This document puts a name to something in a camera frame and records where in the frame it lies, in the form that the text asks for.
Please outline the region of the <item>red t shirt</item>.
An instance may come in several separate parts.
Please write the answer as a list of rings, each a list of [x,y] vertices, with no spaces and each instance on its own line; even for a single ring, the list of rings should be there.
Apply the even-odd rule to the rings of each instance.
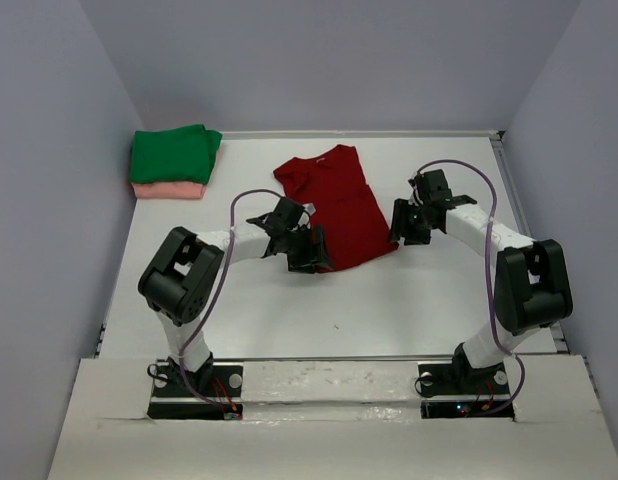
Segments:
[[[314,158],[294,157],[273,175],[287,197],[314,206],[312,222],[323,227],[335,272],[398,249],[355,147],[339,144]]]

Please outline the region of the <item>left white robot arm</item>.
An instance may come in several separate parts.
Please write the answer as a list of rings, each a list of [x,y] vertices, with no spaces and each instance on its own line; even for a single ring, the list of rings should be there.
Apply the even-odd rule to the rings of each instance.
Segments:
[[[192,232],[182,226],[165,237],[138,282],[138,292],[163,327],[169,365],[184,392],[199,398],[213,379],[213,353],[203,328],[235,263],[286,257],[290,272],[314,274],[333,263],[315,210],[279,195],[273,210],[239,223],[231,202],[225,230]]]

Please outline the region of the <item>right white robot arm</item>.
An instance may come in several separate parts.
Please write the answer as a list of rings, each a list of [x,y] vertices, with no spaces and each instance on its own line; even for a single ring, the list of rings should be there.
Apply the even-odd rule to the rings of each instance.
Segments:
[[[426,398],[472,395],[494,384],[521,343],[573,311],[562,246],[520,234],[496,220],[494,206],[483,209],[472,197],[453,194],[441,166],[431,162],[412,176],[410,198],[394,202],[390,238],[427,245],[440,231],[480,255],[488,320],[450,362],[421,369],[415,386]]]

